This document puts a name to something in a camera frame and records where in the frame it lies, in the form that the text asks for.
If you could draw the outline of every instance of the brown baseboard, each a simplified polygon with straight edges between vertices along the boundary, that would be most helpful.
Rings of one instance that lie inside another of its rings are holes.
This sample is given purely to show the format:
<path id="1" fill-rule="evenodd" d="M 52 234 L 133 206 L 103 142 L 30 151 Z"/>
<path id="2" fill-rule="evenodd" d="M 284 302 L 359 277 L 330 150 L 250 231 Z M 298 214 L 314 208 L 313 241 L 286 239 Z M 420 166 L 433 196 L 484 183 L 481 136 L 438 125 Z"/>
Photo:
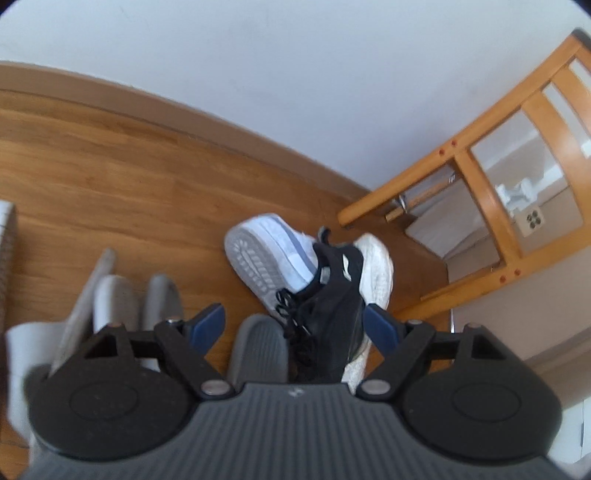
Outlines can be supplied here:
<path id="1" fill-rule="evenodd" d="M 0 62 L 0 90 L 81 103 L 188 134 L 290 171 L 350 200 L 368 193 L 337 172 L 268 138 L 209 113 L 117 83 L 64 70 Z"/>

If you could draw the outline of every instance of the wooden chair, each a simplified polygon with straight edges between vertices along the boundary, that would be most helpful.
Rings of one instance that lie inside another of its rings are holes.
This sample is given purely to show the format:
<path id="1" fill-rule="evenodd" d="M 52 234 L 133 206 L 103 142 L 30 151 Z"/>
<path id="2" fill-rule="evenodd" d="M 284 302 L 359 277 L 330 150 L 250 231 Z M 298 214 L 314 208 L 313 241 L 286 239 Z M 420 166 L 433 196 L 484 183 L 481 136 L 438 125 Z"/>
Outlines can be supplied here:
<path id="1" fill-rule="evenodd" d="M 398 311 L 400 319 L 428 319 L 525 278 L 591 245 L 591 159 L 585 158 L 573 133 L 542 93 L 552 83 L 591 135 L 591 93 L 569 69 L 575 59 L 591 73 L 591 39 L 579 30 L 464 130 L 382 187 L 339 212 L 339 223 L 346 226 L 397 198 L 445 165 L 455 170 L 456 178 L 432 187 L 427 196 L 442 191 L 458 177 L 470 190 L 495 241 L 501 262 L 423 296 L 415 305 Z M 470 150 L 519 110 L 529 117 L 562 167 L 583 218 L 583 226 L 529 254 L 521 251 L 509 214 Z M 409 204 L 415 205 L 416 199 Z M 395 210 L 389 216 L 392 218 L 398 214 L 400 210 Z"/>

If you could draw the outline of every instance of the black shoelace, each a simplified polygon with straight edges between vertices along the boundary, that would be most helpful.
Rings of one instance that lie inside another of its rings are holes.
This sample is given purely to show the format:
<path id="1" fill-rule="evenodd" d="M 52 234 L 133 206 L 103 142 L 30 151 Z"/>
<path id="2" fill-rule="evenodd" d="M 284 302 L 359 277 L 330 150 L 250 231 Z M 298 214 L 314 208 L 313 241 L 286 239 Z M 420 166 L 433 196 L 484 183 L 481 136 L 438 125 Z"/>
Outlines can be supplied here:
<path id="1" fill-rule="evenodd" d="M 280 322 L 284 331 L 283 336 L 290 343 L 290 353 L 298 368 L 296 380 L 304 381 L 309 376 L 309 370 L 316 364 L 316 341 L 301 318 L 301 305 L 295 295 L 282 288 L 277 291 L 275 297 L 278 302 L 275 309 L 285 319 L 285 325 Z"/>

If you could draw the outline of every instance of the shoe logo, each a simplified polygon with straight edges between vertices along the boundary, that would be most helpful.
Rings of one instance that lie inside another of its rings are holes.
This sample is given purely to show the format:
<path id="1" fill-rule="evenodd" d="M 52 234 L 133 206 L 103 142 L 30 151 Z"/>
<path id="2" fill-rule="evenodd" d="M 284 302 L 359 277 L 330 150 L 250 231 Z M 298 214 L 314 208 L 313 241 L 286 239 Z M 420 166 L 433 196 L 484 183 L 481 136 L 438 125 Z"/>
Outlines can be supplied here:
<path id="1" fill-rule="evenodd" d="M 304 392 L 304 390 L 300 387 L 294 387 L 291 390 L 287 391 L 287 394 L 293 398 L 301 397 L 304 393 L 306 392 Z"/>
<path id="2" fill-rule="evenodd" d="M 349 273 L 349 259 L 343 254 L 343 275 L 351 281 L 351 274 Z"/>

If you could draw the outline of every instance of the electrical outlet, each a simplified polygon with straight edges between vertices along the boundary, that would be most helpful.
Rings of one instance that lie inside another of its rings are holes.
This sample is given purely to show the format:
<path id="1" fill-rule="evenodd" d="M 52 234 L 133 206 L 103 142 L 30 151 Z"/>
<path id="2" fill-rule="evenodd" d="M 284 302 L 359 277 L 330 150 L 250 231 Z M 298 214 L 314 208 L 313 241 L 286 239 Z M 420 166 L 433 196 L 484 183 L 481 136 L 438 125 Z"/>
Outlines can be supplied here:
<path id="1" fill-rule="evenodd" d="M 541 208 L 535 204 L 531 204 L 525 210 L 517 212 L 515 221 L 523 236 L 530 236 L 546 223 Z"/>

